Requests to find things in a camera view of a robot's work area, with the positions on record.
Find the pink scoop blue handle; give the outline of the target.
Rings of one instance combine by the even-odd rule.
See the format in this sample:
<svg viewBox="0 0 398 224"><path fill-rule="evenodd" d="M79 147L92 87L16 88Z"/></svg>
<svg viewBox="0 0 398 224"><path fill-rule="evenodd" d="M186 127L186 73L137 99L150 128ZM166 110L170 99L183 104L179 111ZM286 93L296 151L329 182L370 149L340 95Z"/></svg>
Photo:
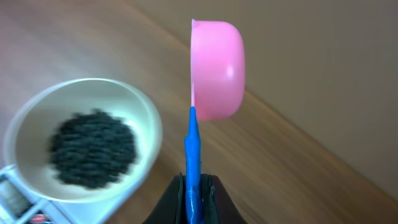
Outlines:
<svg viewBox="0 0 398 224"><path fill-rule="evenodd" d="M191 106L186 158L185 210L189 223L202 223L199 121L225 119L237 112L245 88L241 34L228 22L192 20L190 39Z"/></svg>

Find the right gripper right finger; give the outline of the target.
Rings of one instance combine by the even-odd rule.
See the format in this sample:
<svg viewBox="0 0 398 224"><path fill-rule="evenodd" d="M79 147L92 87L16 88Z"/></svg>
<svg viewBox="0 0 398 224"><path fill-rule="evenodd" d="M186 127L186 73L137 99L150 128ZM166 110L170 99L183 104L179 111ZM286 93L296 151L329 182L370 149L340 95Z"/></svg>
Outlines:
<svg viewBox="0 0 398 224"><path fill-rule="evenodd" d="M201 175L204 224L247 224L216 175Z"/></svg>

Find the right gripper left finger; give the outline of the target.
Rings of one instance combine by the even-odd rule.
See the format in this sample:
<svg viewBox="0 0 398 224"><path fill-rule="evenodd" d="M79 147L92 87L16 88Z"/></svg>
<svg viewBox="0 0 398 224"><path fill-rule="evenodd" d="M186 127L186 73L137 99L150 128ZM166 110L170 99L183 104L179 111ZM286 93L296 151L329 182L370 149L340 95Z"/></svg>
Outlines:
<svg viewBox="0 0 398 224"><path fill-rule="evenodd" d="M175 175L143 224L187 224L185 176Z"/></svg>

